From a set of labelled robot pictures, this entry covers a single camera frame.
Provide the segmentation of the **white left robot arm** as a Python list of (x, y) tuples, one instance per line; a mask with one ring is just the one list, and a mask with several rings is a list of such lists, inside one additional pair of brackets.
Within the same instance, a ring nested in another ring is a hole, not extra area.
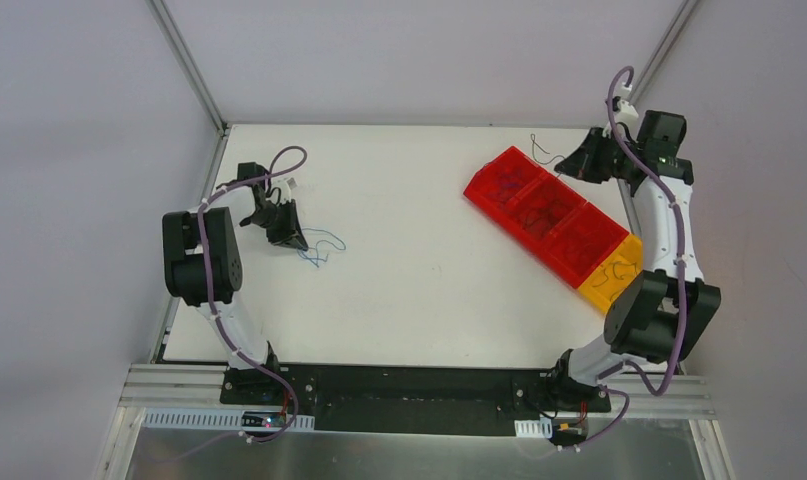
[(241, 297), (244, 268), (236, 232), (255, 226), (269, 244), (307, 252), (296, 202), (279, 177), (260, 164), (242, 163), (236, 179), (198, 206), (162, 218), (167, 290), (207, 321), (227, 354), (235, 384), (245, 384), (248, 394), (265, 405), (290, 387)]

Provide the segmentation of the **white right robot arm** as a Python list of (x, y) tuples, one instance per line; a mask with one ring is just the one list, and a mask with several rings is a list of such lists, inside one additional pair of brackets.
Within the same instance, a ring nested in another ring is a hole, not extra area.
[(627, 184), (643, 262), (609, 307), (602, 334), (566, 351), (549, 374), (547, 397), (559, 409), (597, 395), (604, 379), (626, 368), (639, 371), (641, 361), (665, 364), (661, 383), (645, 384), (662, 395), (720, 306), (721, 292), (705, 281), (693, 248), (693, 165), (678, 156), (686, 131), (682, 115), (649, 110), (640, 117), (621, 106), (556, 167), (589, 183)]

